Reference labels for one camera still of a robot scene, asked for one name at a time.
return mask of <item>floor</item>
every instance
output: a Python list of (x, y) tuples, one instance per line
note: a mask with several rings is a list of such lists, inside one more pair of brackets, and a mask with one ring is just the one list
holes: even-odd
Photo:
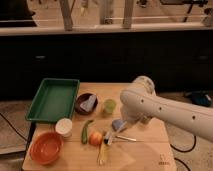
[[(170, 92), (159, 93), (161, 97), (184, 101), (190, 101), (183, 97), (183, 93)], [(31, 104), (31, 101), (7, 101), (0, 102), (0, 112), (19, 130), (24, 136), (28, 136), (29, 122), (25, 120), (26, 112)], [(192, 147), (193, 135), (169, 123), (165, 123), (168, 132), (169, 140), (175, 147), (186, 150)], [(23, 141), (7, 123), (0, 118), (0, 152), (12, 152), (13, 150), (25, 150), (26, 142)], [(202, 138), (197, 137), (197, 144), (193, 151), (189, 153), (180, 153), (173, 150), (174, 157), (185, 162), (192, 171), (212, 171), (213, 170), (213, 144)], [(0, 170), (4, 171), (20, 171), (24, 159), (24, 153), (18, 152), (15, 154), (0, 155)], [(186, 171), (186, 168), (176, 161), (177, 171)]]
[[(36, 12), (33, 19), (38, 27), (58, 27), (63, 26), (62, 14), (59, 0), (28, 0), (28, 6)], [(213, 1), (209, 1), (204, 7), (194, 5), (187, 22), (200, 22), (205, 17), (204, 9), (213, 7)], [(114, 0), (111, 5), (111, 20), (114, 24), (122, 24), (124, 13), (124, 0)], [(172, 23), (183, 22), (186, 17), (189, 5), (162, 5), (159, 0), (148, 0), (146, 8), (142, 8), (134, 3), (133, 23)], [(99, 25), (98, 0), (89, 0), (89, 7), (85, 13), (81, 13), (81, 0), (76, 0), (72, 19), (74, 27), (89, 28)]]

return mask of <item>small bowl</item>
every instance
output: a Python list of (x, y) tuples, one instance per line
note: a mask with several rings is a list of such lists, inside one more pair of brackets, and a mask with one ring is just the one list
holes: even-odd
[(84, 94), (80, 95), (80, 96), (77, 98), (77, 100), (76, 100), (76, 102), (75, 102), (75, 111), (76, 111), (77, 113), (79, 113), (79, 114), (81, 114), (81, 115), (88, 115), (88, 114), (92, 113), (92, 112), (95, 110), (95, 108), (96, 108), (96, 106), (97, 106), (97, 104), (98, 104), (98, 99), (97, 99), (97, 98), (96, 98), (96, 100), (95, 100), (95, 103), (94, 103), (94, 105), (93, 105), (91, 111), (87, 112), (87, 111), (85, 111), (84, 109), (82, 109), (82, 108), (80, 107), (80, 104), (81, 104), (82, 102), (88, 100), (89, 97), (90, 97), (91, 95), (93, 95), (93, 94), (91, 94), (91, 93), (84, 93)]
[(58, 133), (44, 133), (33, 142), (30, 148), (30, 157), (38, 164), (50, 164), (59, 157), (62, 144), (62, 138)]

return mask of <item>cup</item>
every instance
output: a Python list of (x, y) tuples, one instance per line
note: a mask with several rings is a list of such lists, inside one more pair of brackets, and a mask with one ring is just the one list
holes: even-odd
[(64, 138), (72, 134), (72, 121), (68, 118), (60, 119), (55, 126), (55, 131)]
[(113, 99), (107, 99), (104, 101), (104, 114), (111, 115), (113, 111), (115, 110), (116, 102)]

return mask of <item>small glass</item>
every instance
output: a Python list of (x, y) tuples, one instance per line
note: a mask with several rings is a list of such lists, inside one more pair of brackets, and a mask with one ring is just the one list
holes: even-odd
[(115, 110), (116, 102), (113, 99), (107, 99), (104, 102), (104, 113), (105, 114), (112, 114)]

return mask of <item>wooden cutting board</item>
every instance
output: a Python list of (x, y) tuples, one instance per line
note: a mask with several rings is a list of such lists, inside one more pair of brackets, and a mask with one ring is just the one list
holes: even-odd
[[(169, 145), (164, 123), (152, 119), (148, 125), (140, 123), (120, 133), (120, 135), (136, 138), (137, 142), (128, 142), (116, 139), (109, 147), (108, 162), (99, 166), (97, 162), (99, 147), (81, 144), (81, 131), (88, 119), (94, 119), (89, 125), (88, 135), (93, 131), (112, 130), (111, 123), (121, 117), (119, 100), (120, 91), (127, 84), (98, 84), (81, 83), (79, 95), (85, 92), (95, 93), (98, 97), (96, 110), (88, 116), (74, 114), (72, 119), (72, 136), (64, 139), (60, 157), (53, 164), (41, 166), (31, 160), (29, 150), (23, 163), (23, 170), (54, 170), (54, 171), (173, 171), (176, 170), (173, 154)], [(112, 98), (117, 106), (112, 116), (103, 117), (102, 105), (104, 100)], [(54, 131), (54, 125), (37, 124), (33, 141), (38, 135)]]

